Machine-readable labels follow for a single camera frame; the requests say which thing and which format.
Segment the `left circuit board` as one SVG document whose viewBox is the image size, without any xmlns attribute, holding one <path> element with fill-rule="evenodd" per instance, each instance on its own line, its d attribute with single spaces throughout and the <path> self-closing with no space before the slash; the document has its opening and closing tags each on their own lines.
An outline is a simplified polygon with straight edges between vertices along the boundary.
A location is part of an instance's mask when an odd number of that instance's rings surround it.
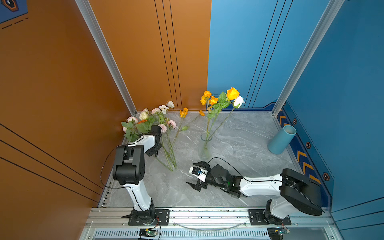
<svg viewBox="0 0 384 240">
<path fill-rule="evenodd" d="M 139 240 L 158 240 L 160 233 L 156 229 L 140 229 Z"/>
</svg>

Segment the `clear ribbed glass vase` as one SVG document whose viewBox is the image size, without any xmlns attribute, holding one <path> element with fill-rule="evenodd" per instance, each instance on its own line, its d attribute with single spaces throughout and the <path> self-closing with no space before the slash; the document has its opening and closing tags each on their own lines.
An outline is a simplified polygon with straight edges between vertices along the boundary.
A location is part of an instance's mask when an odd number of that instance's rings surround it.
<svg viewBox="0 0 384 240">
<path fill-rule="evenodd" d="M 204 133 L 200 137 L 199 158 L 209 160 L 212 156 L 212 139 L 210 134 Z"/>
</svg>

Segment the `circuit board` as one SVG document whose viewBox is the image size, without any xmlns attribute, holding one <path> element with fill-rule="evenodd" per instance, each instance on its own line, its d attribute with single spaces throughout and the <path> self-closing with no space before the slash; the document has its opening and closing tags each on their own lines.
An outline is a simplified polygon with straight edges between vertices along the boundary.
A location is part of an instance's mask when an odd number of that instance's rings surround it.
<svg viewBox="0 0 384 240">
<path fill-rule="evenodd" d="M 283 240 L 286 234 L 290 234 L 288 228 L 267 228 L 270 240 Z"/>
<path fill-rule="evenodd" d="M 158 240 L 160 233 L 156 229 L 140 229 L 139 240 Z"/>
</svg>

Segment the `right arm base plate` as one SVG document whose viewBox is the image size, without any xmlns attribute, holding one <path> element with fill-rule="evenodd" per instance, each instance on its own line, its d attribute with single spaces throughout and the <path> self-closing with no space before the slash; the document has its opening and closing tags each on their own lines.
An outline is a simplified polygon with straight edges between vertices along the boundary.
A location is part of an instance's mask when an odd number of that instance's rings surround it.
<svg viewBox="0 0 384 240">
<path fill-rule="evenodd" d="M 284 219 L 279 219 L 271 214 L 268 214 L 266 210 L 250 209 L 248 210 L 249 220 L 252 226 L 262 225 L 275 225 L 275 226 L 290 226 L 292 224 L 289 216 Z"/>
</svg>

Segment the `pink rose branch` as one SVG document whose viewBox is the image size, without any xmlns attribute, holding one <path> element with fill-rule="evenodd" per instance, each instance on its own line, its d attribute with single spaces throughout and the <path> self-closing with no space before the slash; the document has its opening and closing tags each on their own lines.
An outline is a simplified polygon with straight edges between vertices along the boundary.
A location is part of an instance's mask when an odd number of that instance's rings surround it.
<svg viewBox="0 0 384 240">
<path fill-rule="evenodd" d="M 137 129 L 136 125 L 139 123 L 139 120 L 135 117 L 129 117 L 125 122 L 121 122 L 123 127 L 124 137 L 129 141 L 129 143 L 136 141 L 142 133 Z"/>
</svg>

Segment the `right aluminium corner post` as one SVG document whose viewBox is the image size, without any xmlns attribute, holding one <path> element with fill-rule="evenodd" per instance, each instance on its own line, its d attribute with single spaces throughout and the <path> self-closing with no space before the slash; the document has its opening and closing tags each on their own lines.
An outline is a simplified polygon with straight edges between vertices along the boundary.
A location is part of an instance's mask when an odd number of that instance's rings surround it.
<svg viewBox="0 0 384 240">
<path fill-rule="evenodd" d="M 329 1 L 272 110 L 272 115 L 274 117 L 277 117 L 280 110 L 282 110 L 284 103 L 287 101 L 295 85 L 299 81 L 302 73 L 310 62 L 324 36 L 326 35 L 329 27 L 331 26 L 344 2 L 345 0 Z"/>
</svg>

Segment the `pale pink flower spray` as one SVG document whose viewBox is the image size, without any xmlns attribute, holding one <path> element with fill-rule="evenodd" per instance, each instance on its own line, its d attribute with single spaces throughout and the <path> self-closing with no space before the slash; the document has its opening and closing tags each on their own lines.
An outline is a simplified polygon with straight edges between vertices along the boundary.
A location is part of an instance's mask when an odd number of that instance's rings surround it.
<svg viewBox="0 0 384 240">
<path fill-rule="evenodd" d="M 162 113 L 165 115 L 169 109 L 173 109 L 175 107 L 175 104 L 172 101 L 168 101 L 165 105 L 159 105 L 157 108 L 152 109 L 151 113 L 152 115 Z"/>
</svg>

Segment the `white rose stem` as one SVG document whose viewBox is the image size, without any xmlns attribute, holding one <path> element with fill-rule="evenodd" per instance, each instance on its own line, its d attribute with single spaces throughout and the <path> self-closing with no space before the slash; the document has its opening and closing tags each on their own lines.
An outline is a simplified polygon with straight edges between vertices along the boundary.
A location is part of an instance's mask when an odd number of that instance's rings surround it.
<svg viewBox="0 0 384 240">
<path fill-rule="evenodd" d="M 215 96 L 211 96 L 209 102 L 207 102 L 207 104 L 209 104 L 209 107 L 207 108 L 207 118 L 209 124 L 209 128 L 206 131 L 207 141 L 211 140 L 212 137 L 216 134 L 216 132 L 222 128 L 222 126 L 227 121 L 229 116 L 234 112 L 234 110 L 239 109 L 242 105 L 244 105 L 244 103 L 245 99 L 239 94 L 235 95 L 222 92 L 217 98 Z M 232 109 L 220 122 L 220 124 L 217 125 L 215 129 L 213 129 L 220 114 L 223 112 L 224 109 L 227 109 L 228 107 L 231 107 Z"/>
</svg>

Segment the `large orange rose stem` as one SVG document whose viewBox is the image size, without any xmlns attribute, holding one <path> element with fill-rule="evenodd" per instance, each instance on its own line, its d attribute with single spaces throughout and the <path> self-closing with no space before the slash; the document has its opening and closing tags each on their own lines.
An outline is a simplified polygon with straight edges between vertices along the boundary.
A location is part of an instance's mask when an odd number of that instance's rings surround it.
<svg viewBox="0 0 384 240">
<path fill-rule="evenodd" d="M 229 90 L 227 90 L 226 92 L 224 92 L 224 93 L 228 93 L 228 94 L 239 94 L 240 95 L 240 92 L 237 90 L 237 89 L 235 89 L 234 87 L 231 87 Z"/>
</svg>

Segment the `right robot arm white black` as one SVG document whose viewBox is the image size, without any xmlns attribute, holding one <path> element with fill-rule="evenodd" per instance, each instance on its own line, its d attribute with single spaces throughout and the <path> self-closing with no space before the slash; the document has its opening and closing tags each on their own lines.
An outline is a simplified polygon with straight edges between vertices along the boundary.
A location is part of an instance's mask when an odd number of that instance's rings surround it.
<svg viewBox="0 0 384 240">
<path fill-rule="evenodd" d="M 234 197 L 270 196 L 264 210 L 250 210 L 252 225 L 291 225 L 290 215 L 301 212 L 310 216 L 320 216 L 321 186 L 292 169 L 283 169 L 281 174 L 270 177 L 250 178 L 241 174 L 232 175 L 221 165 L 210 167 L 201 161 L 194 163 L 189 170 L 198 180 L 190 184 L 197 191 L 208 186 L 220 188 Z"/>
</svg>

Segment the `small orange flower sprig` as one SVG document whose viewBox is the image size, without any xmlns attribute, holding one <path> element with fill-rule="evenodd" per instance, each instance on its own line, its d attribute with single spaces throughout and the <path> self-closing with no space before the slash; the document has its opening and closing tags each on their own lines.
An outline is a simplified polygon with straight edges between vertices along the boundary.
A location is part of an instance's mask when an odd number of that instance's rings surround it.
<svg viewBox="0 0 384 240">
<path fill-rule="evenodd" d="M 210 91 L 205 91 L 200 100 L 201 104 L 206 108 L 206 113 L 202 110 L 199 110 L 199 114 L 203 117 L 207 117 L 208 119 L 205 136 L 206 141 L 208 141 L 210 135 L 211 119 L 216 116 L 216 109 L 219 107 L 218 101 L 219 99 L 212 95 Z"/>
</svg>

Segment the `left aluminium corner post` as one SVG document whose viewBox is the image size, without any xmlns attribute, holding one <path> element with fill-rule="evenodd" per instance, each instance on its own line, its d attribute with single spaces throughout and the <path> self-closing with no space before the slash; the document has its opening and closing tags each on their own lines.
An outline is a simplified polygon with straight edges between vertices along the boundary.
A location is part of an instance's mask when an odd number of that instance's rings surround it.
<svg viewBox="0 0 384 240">
<path fill-rule="evenodd" d="M 113 80 L 132 116 L 138 111 L 89 1 L 75 0 Z"/>
</svg>

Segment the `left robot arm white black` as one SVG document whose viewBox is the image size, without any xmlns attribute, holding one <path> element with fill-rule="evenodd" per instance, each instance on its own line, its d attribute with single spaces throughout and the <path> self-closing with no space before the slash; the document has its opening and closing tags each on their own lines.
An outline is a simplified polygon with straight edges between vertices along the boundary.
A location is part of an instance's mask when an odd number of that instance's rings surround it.
<svg viewBox="0 0 384 240">
<path fill-rule="evenodd" d="M 134 204 L 130 213 L 130 225 L 151 225 L 155 223 L 155 205 L 148 194 L 144 176 L 146 172 L 145 156 L 156 156 L 162 147 L 160 138 L 162 129 L 152 126 L 147 135 L 128 145 L 116 148 L 112 175 L 122 188 L 126 189 Z"/>
</svg>

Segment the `cream rose stem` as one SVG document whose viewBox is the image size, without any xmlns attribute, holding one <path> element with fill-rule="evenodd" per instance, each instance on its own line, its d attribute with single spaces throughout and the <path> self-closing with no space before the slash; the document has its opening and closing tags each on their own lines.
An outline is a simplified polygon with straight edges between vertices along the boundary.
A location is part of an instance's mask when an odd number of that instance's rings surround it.
<svg viewBox="0 0 384 240">
<path fill-rule="evenodd" d="M 147 109 L 143 110 L 141 113 L 140 113 L 140 116 L 139 116 L 139 119 L 141 121 L 144 121 L 144 120 L 147 120 L 149 118 L 150 114 L 149 114 L 149 111 Z"/>
</svg>

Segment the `aluminium front rail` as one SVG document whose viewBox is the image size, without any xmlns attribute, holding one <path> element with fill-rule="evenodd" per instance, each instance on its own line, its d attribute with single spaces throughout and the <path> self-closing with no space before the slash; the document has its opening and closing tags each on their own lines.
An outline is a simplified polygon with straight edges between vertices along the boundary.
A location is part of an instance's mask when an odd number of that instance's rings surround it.
<svg viewBox="0 0 384 240">
<path fill-rule="evenodd" d="M 158 208 L 157 214 L 161 224 L 166 227 L 187 228 L 230 228 L 253 227 L 261 220 L 264 207 L 206 207 L 206 208 Z M 132 227 L 135 223 L 124 216 L 131 213 L 130 208 L 93 208 L 86 220 L 86 228 L 121 228 Z M 288 228 L 332 228 L 336 226 L 330 213 L 310 216 L 301 212 L 289 215 Z"/>
</svg>

